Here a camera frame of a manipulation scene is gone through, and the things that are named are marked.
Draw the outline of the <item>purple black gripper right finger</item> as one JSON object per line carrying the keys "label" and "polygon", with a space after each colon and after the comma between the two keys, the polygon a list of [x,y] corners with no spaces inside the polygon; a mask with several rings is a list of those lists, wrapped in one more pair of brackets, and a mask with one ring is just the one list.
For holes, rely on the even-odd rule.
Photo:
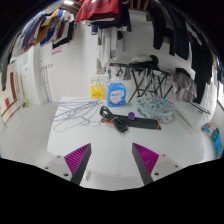
{"label": "purple black gripper right finger", "polygon": [[132,155],[138,167],[143,184],[148,185],[152,183],[153,178],[151,173],[155,167],[159,155],[137,143],[132,144]]}

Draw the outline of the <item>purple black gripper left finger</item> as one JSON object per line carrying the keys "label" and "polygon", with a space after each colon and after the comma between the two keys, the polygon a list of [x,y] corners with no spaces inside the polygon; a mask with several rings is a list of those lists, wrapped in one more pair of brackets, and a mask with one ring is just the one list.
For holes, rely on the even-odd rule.
{"label": "purple black gripper left finger", "polygon": [[71,182],[79,185],[86,170],[89,158],[91,156],[91,144],[88,143],[71,153],[67,154],[64,159],[72,173]]}

